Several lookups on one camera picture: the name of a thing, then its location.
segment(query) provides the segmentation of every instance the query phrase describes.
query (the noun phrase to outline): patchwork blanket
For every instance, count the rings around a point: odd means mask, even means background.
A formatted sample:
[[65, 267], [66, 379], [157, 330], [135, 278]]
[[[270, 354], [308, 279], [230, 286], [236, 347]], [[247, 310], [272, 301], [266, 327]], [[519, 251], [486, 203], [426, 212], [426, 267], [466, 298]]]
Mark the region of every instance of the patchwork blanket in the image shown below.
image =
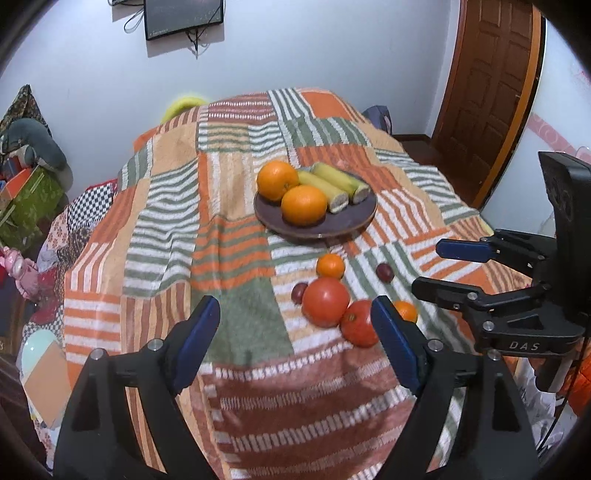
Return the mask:
[[[256, 175], [276, 158], [361, 176], [377, 193], [374, 220], [312, 244], [266, 230], [253, 211]], [[460, 281], [488, 293], [525, 283], [494, 262], [439, 258], [441, 238], [491, 233], [478, 211], [435, 167], [415, 163], [323, 90], [272, 90], [185, 112], [127, 162], [116, 196], [108, 188], [72, 204], [42, 252], [44, 270], [56, 269], [59, 318], [48, 325], [62, 342], [70, 383], [93, 348], [136, 351], [165, 337], [203, 295], [215, 296], [221, 326], [178, 400], [219, 478], [373, 478], [404, 427], [414, 399], [381, 347], [354, 348], [339, 329], [309, 324], [290, 300], [297, 282], [315, 278], [319, 256], [345, 259], [352, 300], [413, 302], [426, 336], [457, 351], [471, 349], [468, 329], [455, 314], [414, 299], [413, 279]], [[384, 261], [395, 271], [391, 284], [375, 274]], [[162, 469], [139, 395], [131, 389], [128, 398], [144, 458]], [[445, 458], [461, 404], [458, 393], [434, 465]], [[48, 432], [40, 419], [37, 426], [51, 450], [59, 427]]]

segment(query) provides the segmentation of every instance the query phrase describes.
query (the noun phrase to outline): orange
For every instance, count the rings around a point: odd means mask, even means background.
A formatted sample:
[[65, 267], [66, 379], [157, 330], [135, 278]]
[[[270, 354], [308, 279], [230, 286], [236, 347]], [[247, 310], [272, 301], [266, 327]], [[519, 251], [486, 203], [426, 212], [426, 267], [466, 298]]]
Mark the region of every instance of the orange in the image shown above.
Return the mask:
[[397, 300], [393, 303], [393, 305], [403, 320], [417, 323], [418, 312], [412, 303], [403, 300]]
[[272, 202], [279, 202], [288, 190], [299, 184], [297, 170], [280, 160], [270, 161], [256, 176], [258, 193]]
[[327, 207], [326, 195], [310, 185], [293, 187], [281, 201], [283, 218], [295, 226], [314, 225], [324, 218]]
[[340, 280], [345, 274], [345, 262], [337, 254], [322, 255], [316, 262], [319, 277], [332, 277]]

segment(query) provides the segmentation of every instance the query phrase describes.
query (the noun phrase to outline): purple plate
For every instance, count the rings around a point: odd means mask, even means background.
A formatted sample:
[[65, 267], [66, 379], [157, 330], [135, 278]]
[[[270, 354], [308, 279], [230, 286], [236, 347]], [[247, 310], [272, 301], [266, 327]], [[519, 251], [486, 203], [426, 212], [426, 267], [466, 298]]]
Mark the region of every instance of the purple plate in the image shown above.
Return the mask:
[[300, 240], [332, 238], [364, 228], [374, 219], [377, 208], [378, 199], [372, 190], [363, 202], [349, 205], [335, 215], [327, 212], [316, 225], [300, 227], [283, 219], [279, 204], [265, 200], [258, 193], [255, 195], [255, 214], [260, 222], [279, 235]]

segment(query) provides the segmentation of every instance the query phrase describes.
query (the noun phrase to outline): door panel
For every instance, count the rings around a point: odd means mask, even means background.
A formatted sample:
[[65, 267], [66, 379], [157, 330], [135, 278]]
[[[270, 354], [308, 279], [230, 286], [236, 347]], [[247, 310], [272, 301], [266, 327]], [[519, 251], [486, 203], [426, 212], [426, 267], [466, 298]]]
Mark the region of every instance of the door panel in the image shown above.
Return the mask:
[[531, 4], [467, 0], [457, 73], [434, 139], [444, 174], [462, 177], [471, 203], [489, 176], [515, 116], [530, 63]]

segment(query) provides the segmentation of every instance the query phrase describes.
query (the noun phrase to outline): pink plush toy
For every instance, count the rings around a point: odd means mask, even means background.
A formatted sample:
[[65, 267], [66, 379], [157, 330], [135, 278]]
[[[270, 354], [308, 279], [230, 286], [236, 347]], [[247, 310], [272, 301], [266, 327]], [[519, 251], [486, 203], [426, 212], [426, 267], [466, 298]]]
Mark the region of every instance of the pink plush toy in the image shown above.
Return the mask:
[[4, 257], [0, 256], [0, 267], [4, 267], [14, 277], [17, 289], [26, 300], [36, 300], [39, 294], [39, 272], [37, 265], [13, 248], [4, 247]]

